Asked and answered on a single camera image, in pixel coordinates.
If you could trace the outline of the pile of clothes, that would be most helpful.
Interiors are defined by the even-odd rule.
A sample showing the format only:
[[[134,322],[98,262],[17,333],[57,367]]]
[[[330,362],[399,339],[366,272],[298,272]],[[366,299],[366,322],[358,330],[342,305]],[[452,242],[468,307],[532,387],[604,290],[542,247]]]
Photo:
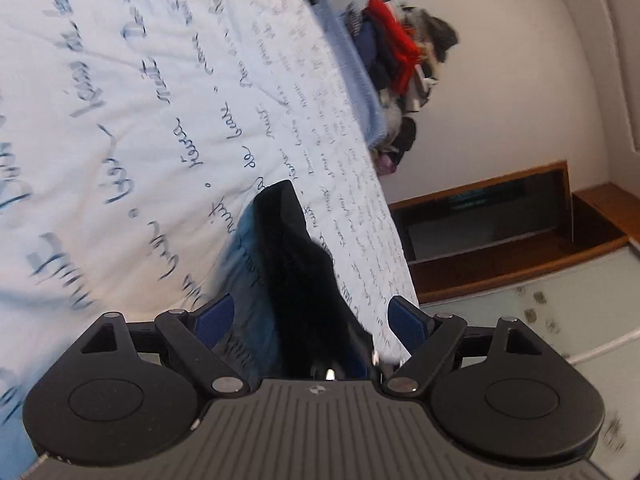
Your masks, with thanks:
[[[349,3],[344,24],[381,105],[384,131],[370,154],[376,173],[388,176],[413,148],[413,116],[431,99],[459,35],[427,10],[395,0],[369,0],[363,8]]]

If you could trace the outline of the black pants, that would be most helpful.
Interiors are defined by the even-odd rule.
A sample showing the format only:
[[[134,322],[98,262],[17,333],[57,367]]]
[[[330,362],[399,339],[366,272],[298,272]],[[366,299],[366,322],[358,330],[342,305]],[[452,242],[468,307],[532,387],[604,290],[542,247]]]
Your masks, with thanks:
[[[373,338],[341,295],[331,256],[307,232],[292,182],[260,191],[254,217],[282,375],[373,378]]]

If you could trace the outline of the wooden door frame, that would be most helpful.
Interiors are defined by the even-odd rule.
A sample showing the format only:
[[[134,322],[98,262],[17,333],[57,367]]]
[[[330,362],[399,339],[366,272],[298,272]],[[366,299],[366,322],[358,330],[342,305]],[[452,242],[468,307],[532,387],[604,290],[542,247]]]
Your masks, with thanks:
[[[518,284],[616,252],[628,235],[552,162],[390,205],[420,304]]]

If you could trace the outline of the white script-print bed sheet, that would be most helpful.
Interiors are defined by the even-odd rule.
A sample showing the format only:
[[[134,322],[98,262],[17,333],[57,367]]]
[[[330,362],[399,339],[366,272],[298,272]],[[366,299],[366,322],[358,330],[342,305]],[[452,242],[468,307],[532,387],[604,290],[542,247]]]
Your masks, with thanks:
[[[102,313],[149,321],[231,295],[220,352],[278,347],[254,197],[294,185],[382,359],[414,297],[348,92],[308,0],[1,0],[1,474],[37,456],[28,390]]]

